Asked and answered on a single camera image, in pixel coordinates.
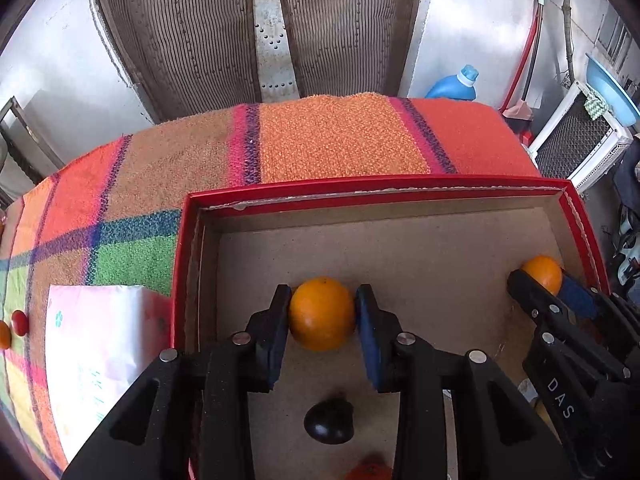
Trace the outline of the orange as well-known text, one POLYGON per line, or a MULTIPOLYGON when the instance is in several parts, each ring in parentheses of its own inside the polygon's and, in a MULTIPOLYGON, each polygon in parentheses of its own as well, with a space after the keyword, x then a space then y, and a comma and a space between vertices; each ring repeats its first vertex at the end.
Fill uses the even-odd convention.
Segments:
POLYGON ((296 288, 288 308, 288 327, 304 349, 325 352, 341 348, 355 325, 354 300, 341 282, 318 276, 296 288))
POLYGON ((11 348, 12 334, 9 326, 5 322, 0 321, 0 349, 6 350, 11 348))
POLYGON ((538 255, 525 261, 521 270, 527 273, 538 284, 556 296, 562 287, 563 272, 559 263, 546 255, 538 255))

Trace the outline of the large dark orange tangerine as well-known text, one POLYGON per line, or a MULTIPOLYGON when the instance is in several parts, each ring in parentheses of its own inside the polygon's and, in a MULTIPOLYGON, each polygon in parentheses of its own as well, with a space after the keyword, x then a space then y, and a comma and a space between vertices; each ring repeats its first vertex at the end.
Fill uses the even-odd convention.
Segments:
POLYGON ((393 468, 386 464, 384 457, 371 454, 346 474, 346 480, 390 480, 393 478, 393 468))

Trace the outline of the dark plum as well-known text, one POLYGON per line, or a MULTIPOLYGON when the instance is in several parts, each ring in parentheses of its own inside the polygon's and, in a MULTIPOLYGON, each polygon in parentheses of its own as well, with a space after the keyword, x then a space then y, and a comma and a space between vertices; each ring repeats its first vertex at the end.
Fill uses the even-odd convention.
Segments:
POLYGON ((355 434, 354 407, 344 396, 332 396, 307 412, 304 428, 309 437, 327 445, 340 445, 355 434))

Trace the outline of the red tomato back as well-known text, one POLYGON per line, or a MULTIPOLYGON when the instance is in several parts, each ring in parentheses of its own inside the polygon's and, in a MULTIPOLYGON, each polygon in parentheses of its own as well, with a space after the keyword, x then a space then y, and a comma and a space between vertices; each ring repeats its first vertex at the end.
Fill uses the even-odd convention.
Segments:
POLYGON ((11 315, 14 334, 24 337, 29 332, 29 319, 22 310, 14 310, 11 315))

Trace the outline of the white tissue pack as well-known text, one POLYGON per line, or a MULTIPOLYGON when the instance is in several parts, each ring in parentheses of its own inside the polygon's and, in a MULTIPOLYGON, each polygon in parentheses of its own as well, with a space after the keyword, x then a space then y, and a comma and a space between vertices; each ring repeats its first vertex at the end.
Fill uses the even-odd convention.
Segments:
POLYGON ((169 298, 143 286, 50 287, 47 384, 68 460, 145 367, 169 347, 170 311, 169 298))

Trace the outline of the red cardboard box tray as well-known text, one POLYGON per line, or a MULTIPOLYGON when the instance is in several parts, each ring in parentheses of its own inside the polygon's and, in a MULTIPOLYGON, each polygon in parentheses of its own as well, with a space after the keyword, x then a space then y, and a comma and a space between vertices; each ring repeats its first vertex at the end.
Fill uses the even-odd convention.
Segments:
MULTIPOLYGON (((250 186, 191 194, 183 206, 172 299, 175 346, 224 340, 270 305, 279 284, 328 276, 378 305, 436 349, 483 350, 524 379, 534 323, 506 292, 511 271, 552 257, 578 282, 608 292, 600 247, 568 181, 396 177, 250 186)), ((399 394, 368 381, 357 335, 338 350, 288 336, 273 392, 250 393, 256 479, 344 479, 360 460, 393 465, 399 394), (344 393, 355 437, 325 445, 306 434, 314 404, 344 393)))

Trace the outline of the white air conditioner unit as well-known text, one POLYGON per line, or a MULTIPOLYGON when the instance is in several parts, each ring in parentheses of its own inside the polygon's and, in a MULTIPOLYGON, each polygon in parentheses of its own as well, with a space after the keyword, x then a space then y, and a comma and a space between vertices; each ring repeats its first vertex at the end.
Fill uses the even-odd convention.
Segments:
POLYGON ((590 117, 585 109, 588 89, 576 80, 526 148, 543 177, 570 180, 579 194, 605 176, 634 140, 610 112, 590 117))

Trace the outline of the blue plastic basin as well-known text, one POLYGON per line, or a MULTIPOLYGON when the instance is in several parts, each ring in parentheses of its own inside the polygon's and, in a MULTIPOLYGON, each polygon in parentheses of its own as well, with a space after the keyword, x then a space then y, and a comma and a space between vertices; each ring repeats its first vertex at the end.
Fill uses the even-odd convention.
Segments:
POLYGON ((596 58, 590 54, 587 58, 587 84, 608 103, 613 116, 623 127, 634 126, 640 118, 638 106, 596 58))

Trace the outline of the colourful plaid tablecloth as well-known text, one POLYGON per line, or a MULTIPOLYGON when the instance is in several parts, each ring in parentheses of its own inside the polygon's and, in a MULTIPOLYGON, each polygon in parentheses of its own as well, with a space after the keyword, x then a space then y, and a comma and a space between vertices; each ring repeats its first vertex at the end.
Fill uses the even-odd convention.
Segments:
POLYGON ((53 285, 142 285, 168 294, 187 195, 383 174, 533 177, 492 107, 360 93, 241 104, 164 122, 70 162, 9 208, 1 317, 29 320, 1 355, 1 411, 47 478, 66 466, 44 364, 53 285))

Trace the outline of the blue detergent bottle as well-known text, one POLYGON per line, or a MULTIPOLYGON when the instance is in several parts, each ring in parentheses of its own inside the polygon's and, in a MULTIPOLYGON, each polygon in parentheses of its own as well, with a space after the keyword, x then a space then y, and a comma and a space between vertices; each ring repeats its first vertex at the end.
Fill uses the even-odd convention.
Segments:
POLYGON ((475 83, 480 73, 471 64, 466 64, 456 74, 442 77, 427 91, 427 99, 450 99, 456 101, 474 101, 475 83))

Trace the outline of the stainless steel sink stand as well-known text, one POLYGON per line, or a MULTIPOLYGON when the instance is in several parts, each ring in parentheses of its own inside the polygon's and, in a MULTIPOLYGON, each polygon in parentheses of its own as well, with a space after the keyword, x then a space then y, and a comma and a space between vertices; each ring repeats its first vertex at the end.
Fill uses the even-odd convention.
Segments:
POLYGON ((1 196, 14 202, 65 162, 31 110, 11 96, 1 107, 1 196))

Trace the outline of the brown quilted door curtain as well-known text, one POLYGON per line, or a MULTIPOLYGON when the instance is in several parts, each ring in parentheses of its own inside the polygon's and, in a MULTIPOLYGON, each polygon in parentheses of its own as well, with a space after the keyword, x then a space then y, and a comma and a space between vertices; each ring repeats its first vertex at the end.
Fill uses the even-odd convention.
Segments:
POLYGON ((419 0, 92 0, 156 122, 316 94, 397 96, 419 0))

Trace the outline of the window right wall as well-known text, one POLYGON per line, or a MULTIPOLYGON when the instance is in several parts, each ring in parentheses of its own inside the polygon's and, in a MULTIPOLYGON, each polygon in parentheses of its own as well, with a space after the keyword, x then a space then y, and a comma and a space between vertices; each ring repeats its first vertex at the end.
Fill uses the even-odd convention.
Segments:
POLYGON ((631 34, 620 14, 612 6, 608 6, 604 14, 598 33, 598 45, 616 70, 619 70, 626 60, 631 45, 631 34))

